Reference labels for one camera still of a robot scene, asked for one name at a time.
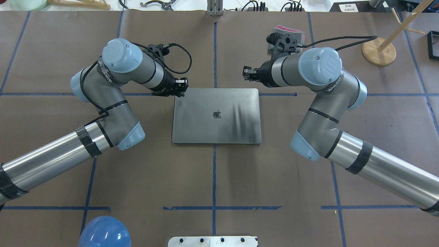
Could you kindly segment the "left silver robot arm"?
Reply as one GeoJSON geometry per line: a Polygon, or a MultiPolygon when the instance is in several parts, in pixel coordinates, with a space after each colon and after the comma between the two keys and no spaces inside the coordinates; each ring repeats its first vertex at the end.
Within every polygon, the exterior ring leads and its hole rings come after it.
{"type": "Polygon", "coordinates": [[[18,158],[1,164],[1,206],[27,195],[32,189],[97,158],[110,148],[127,150],[145,138],[145,132],[122,86],[138,83],[153,96],[183,97],[189,83],[177,78],[164,57],[177,43],[142,45],[124,38],[108,41],[101,55],[70,80],[72,93],[96,111],[96,116],[77,129],[18,158]]]}

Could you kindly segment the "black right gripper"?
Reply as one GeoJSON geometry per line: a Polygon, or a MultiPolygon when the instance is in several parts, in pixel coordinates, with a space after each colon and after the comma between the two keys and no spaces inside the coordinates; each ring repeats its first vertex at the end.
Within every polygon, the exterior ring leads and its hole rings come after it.
{"type": "Polygon", "coordinates": [[[257,81],[264,86],[274,88],[275,83],[272,78],[272,65],[273,61],[266,61],[259,68],[252,68],[250,66],[244,66],[242,70],[242,76],[244,80],[257,81]]]}

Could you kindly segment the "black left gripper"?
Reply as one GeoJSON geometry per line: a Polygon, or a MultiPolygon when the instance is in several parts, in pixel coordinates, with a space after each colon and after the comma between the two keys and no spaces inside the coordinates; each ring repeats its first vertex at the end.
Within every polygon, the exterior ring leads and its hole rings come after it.
{"type": "Polygon", "coordinates": [[[177,79],[167,70],[164,71],[163,79],[160,84],[151,89],[153,96],[176,96],[184,97],[189,87],[188,78],[177,79]]]}

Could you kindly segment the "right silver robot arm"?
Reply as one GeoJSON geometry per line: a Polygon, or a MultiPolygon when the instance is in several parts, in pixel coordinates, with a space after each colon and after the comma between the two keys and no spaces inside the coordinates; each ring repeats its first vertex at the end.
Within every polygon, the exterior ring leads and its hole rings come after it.
{"type": "Polygon", "coordinates": [[[296,153],[311,161],[327,158],[438,216],[437,176],[339,128],[346,111],[364,103],[367,88],[343,69],[335,49],[312,48],[266,61],[259,68],[244,66],[242,75],[266,87],[305,86],[316,94],[291,140],[290,147],[296,153]]]}

